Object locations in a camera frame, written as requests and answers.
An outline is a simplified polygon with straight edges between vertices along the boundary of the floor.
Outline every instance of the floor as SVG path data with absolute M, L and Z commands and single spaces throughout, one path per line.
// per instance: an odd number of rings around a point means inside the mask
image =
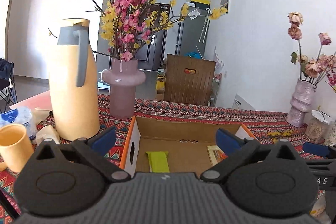
M 145 74 L 146 81 L 136 87 L 135 97 L 140 99 L 155 100 L 157 72 L 145 71 Z M 14 79 L 18 102 L 49 90 L 48 80 L 46 79 L 36 79 L 19 75 L 15 75 Z M 100 93 L 108 94 L 109 91 L 100 90 Z M 5 100 L 0 100 L 1 112 L 4 111 L 5 104 Z

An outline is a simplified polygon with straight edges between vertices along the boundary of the pink vase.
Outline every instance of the pink vase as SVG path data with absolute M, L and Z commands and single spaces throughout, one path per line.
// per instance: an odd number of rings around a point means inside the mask
M 311 104 L 315 97 L 316 85 L 298 79 L 292 99 L 292 107 L 286 121 L 295 127 L 302 127 L 307 112 L 311 111 Z
M 111 60 L 111 68 L 101 73 L 104 82 L 110 84 L 110 114 L 118 119 L 130 118 L 134 114 L 135 87 L 146 80 L 138 70 L 138 60 Z

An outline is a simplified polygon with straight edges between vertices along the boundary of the green object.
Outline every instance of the green object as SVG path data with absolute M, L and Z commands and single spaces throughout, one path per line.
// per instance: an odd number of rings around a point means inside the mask
M 148 154 L 149 168 L 153 173 L 169 173 L 167 162 L 168 151 L 146 152 Z
M 293 64 L 296 64 L 296 59 L 297 59 L 297 54 L 296 54 L 296 52 L 292 52 L 291 57 L 292 57 L 291 62 L 292 62 Z

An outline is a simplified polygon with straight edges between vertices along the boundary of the gray handle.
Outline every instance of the gray handle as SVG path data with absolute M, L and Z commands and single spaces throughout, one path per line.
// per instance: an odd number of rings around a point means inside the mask
M 87 55 L 89 47 L 89 33 L 87 30 L 77 30 L 73 32 L 75 37 L 78 37 L 79 55 L 78 55 L 78 69 L 77 69 L 77 87 L 84 86 L 86 68 L 87 68 Z

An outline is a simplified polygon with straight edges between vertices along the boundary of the bottled water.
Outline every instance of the bottled water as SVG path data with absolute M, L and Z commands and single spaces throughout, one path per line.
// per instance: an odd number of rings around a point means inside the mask
M 28 137 L 33 140 L 36 136 L 37 129 L 33 115 L 26 106 L 20 106 L 16 109 L 7 111 L 0 115 L 0 127 L 8 124 L 19 123 L 26 127 Z

